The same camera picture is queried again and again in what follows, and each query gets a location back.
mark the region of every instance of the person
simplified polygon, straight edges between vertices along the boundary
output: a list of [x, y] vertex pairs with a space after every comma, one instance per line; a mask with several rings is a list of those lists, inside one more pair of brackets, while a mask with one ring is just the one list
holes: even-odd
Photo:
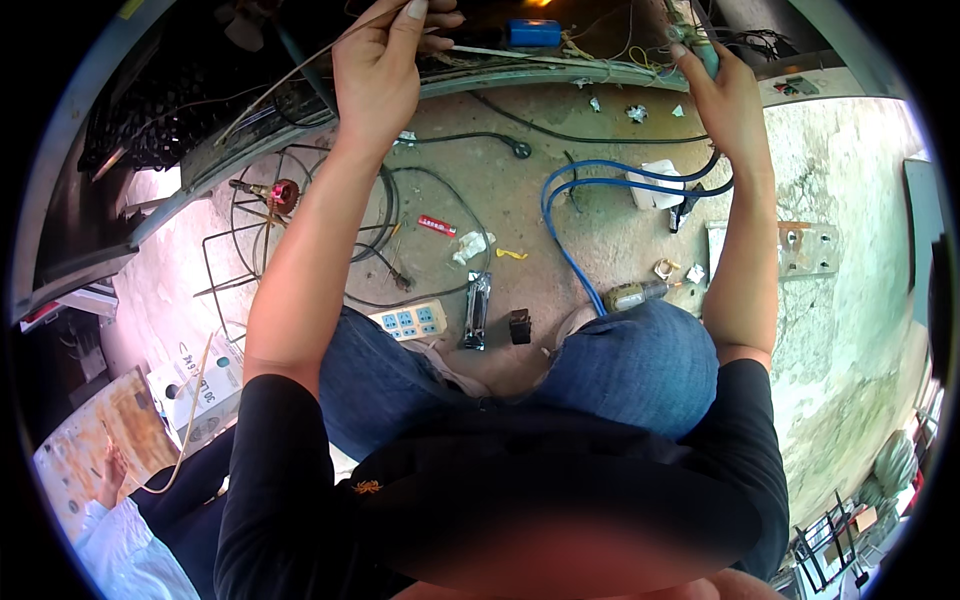
[[[86, 503], [84, 530], [74, 544], [87, 572], [107, 598], [216, 600], [213, 566], [226, 495], [234, 429], [214, 438], [180, 465], [163, 493], [143, 488], [117, 500], [127, 460], [108, 441], [97, 497]], [[174, 467], [147, 482], [163, 489]]]
[[[340, 124], [254, 298], [218, 598], [772, 597], [774, 175], [752, 71], [673, 56], [732, 165], [703, 324], [663, 301], [574, 323], [520, 402], [471, 397], [343, 306], [356, 230], [454, 0], [378, 0], [333, 47]], [[360, 462], [333, 485], [327, 442]]]

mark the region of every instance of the fingernail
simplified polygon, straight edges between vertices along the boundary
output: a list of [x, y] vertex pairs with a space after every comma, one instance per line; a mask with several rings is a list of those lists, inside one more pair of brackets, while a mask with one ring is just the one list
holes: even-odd
[[410, 0], [407, 5], [407, 16], [412, 19], [422, 19], [426, 15], [427, 0]]

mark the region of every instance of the screwdriver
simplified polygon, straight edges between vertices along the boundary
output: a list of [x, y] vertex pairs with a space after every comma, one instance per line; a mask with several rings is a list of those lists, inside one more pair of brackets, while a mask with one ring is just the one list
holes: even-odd
[[624, 283], [604, 294], [603, 303], [610, 312], [627, 310], [654, 298], [663, 298], [671, 288], [680, 287], [683, 281], [667, 283], [659, 279]]

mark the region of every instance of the shoe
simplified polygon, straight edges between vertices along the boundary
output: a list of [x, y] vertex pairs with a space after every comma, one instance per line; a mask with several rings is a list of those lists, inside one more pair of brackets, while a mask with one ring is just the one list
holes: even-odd
[[579, 331], [580, 327], [593, 321], [598, 316], [596, 308], [593, 307], [591, 302], [587, 302], [574, 309], [572, 313], [566, 316], [564, 322], [560, 324], [560, 328], [557, 329], [557, 344], [553, 347], [553, 351], [556, 352], [559, 350], [561, 344], [567, 337]]
[[433, 368], [440, 372], [440, 375], [446, 381], [456, 384], [467, 396], [493, 396], [490, 388], [483, 383], [480, 383], [473, 377], [467, 377], [466, 375], [461, 375], [457, 372], [454, 372], [450, 367], [448, 367], [440, 353], [433, 349], [436, 343], [436, 340], [430, 344], [427, 344], [423, 340], [407, 340], [405, 342], [400, 342], [400, 345], [408, 350], [412, 350], [413, 352], [417, 352], [423, 356], [426, 356], [426, 359], [430, 361], [430, 364], [433, 365]]

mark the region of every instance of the white power strip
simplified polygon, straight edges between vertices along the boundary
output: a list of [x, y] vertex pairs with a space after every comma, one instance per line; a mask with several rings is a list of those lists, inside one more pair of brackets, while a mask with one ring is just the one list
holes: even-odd
[[438, 299], [367, 316], [398, 342], [446, 331], [446, 314]]

